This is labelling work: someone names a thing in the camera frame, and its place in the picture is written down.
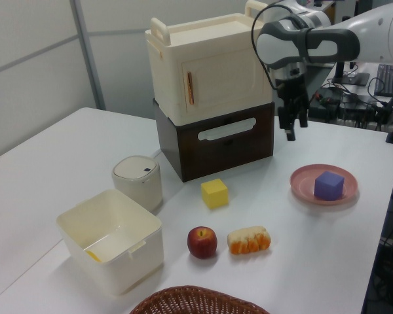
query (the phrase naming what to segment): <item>cabinet handle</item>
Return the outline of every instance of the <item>cabinet handle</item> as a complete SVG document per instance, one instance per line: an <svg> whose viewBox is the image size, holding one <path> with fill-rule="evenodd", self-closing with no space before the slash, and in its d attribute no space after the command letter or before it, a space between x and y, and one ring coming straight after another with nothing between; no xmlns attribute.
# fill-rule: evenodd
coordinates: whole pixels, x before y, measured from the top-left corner
<svg viewBox="0 0 393 314"><path fill-rule="evenodd" d="M188 95L189 95L189 103L191 105L194 104L194 91L193 91L193 87L192 87L192 73L191 72L187 72L186 73L186 77L188 80Z"/></svg>

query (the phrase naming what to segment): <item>bread roll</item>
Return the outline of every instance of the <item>bread roll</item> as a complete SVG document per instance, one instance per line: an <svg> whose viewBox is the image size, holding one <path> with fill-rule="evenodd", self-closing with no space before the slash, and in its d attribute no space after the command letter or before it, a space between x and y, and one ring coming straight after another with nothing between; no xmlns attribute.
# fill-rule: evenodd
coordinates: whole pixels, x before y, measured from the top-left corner
<svg viewBox="0 0 393 314"><path fill-rule="evenodd" d="M246 254L268 249L271 237L264 227L254 226L229 233L227 244L231 254Z"/></svg>

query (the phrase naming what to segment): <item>apple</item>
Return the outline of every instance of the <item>apple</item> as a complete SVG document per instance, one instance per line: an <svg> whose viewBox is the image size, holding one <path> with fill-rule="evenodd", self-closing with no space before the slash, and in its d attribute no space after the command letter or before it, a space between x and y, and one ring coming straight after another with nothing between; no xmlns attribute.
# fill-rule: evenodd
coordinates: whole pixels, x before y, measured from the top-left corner
<svg viewBox="0 0 393 314"><path fill-rule="evenodd" d="M188 249L197 258L210 258L217 250L217 236L209 227L196 227L188 233Z"/></svg>

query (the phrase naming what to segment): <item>white wall panel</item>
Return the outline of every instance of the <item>white wall panel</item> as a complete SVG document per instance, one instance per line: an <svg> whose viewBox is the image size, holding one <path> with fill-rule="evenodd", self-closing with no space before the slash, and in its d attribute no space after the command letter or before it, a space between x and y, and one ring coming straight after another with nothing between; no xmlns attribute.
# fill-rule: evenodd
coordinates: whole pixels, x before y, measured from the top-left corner
<svg viewBox="0 0 393 314"><path fill-rule="evenodd" d="M157 17L166 25L172 25L231 13L244 13L245 4L246 0L81 1L89 32L148 29L152 17Z"/></svg>
<svg viewBox="0 0 393 314"><path fill-rule="evenodd" d="M0 67L74 35L69 0L0 0Z"/></svg>
<svg viewBox="0 0 393 314"><path fill-rule="evenodd" d="M79 40L0 72L0 155L82 107L95 107Z"/></svg>
<svg viewBox="0 0 393 314"><path fill-rule="evenodd" d="M106 109L153 118L153 81L144 33L92 36L90 44Z"/></svg>

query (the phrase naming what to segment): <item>yellow cube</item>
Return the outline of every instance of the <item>yellow cube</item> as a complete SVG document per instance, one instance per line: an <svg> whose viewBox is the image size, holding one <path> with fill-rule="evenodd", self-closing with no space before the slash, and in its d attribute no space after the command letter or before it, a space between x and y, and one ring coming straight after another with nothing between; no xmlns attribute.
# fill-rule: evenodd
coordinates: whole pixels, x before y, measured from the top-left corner
<svg viewBox="0 0 393 314"><path fill-rule="evenodd" d="M229 203L229 190L220 179L202 183L201 193L202 199L210 209Z"/></svg>

